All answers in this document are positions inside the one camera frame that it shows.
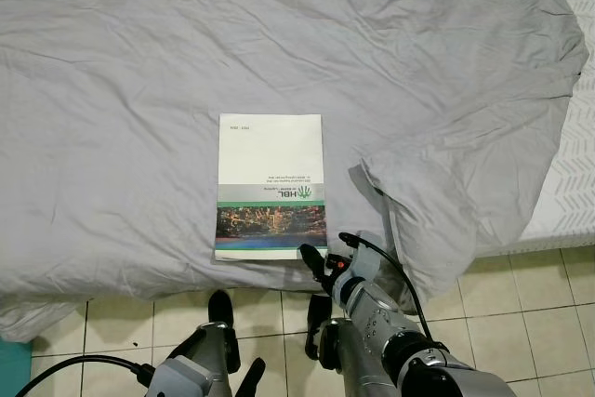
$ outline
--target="gray bed sheet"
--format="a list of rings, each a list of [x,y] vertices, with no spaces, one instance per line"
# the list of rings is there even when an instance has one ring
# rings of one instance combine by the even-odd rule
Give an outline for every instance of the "gray bed sheet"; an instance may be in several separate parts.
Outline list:
[[[320,113],[331,246],[388,230],[441,293],[529,221],[586,56],[565,0],[0,0],[0,335],[98,295],[317,289],[213,260],[221,112]]]

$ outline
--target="green stripe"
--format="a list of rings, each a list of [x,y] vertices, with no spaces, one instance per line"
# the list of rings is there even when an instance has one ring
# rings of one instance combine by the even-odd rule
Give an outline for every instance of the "green stripe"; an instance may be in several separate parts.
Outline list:
[[[316,246],[316,248],[318,248],[319,250],[326,250],[328,249],[328,247],[325,246]],[[268,250],[298,250],[298,247],[294,247],[294,246],[262,246],[259,248],[238,248],[237,246],[235,248],[227,248],[227,247],[223,247],[223,246],[217,246],[215,245],[215,249],[216,250],[220,250],[220,251],[268,251]]]
[[[219,208],[239,208],[241,206],[324,206],[324,200],[300,200],[285,202],[217,202]]]

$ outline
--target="bed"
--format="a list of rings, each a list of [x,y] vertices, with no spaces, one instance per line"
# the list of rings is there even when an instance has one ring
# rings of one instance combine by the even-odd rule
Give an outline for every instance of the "bed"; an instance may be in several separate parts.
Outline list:
[[[572,1],[578,22],[566,0],[0,0],[0,336],[99,295],[317,289],[295,261],[213,259],[222,112],[321,114],[329,245],[384,236],[424,299],[550,240],[527,222],[559,203],[563,157],[534,213],[581,71],[593,101]]]

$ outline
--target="teal object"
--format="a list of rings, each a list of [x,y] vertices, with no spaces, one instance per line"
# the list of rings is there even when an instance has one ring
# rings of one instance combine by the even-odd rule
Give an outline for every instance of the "teal object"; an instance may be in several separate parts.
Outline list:
[[[0,339],[1,395],[15,395],[31,376],[31,343],[6,343]]]

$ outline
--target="beige tile floor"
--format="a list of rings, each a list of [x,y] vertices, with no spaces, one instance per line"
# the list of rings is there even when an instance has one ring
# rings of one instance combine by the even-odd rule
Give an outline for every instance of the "beige tile floor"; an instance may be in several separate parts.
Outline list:
[[[32,376],[84,352],[108,352],[159,364],[172,346],[205,322],[210,292],[155,302],[99,298],[33,343]],[[303,353],[306,295],[231,291],[243,366],[267,363],[260,397],[344,395],[342,377]],[[595,247],[477,260],[446,295],[426,306],[434,337],[468,364],[511,382],[519,397],[595,397]],[[35,396],[142,396],[126,370],[71,366]]]

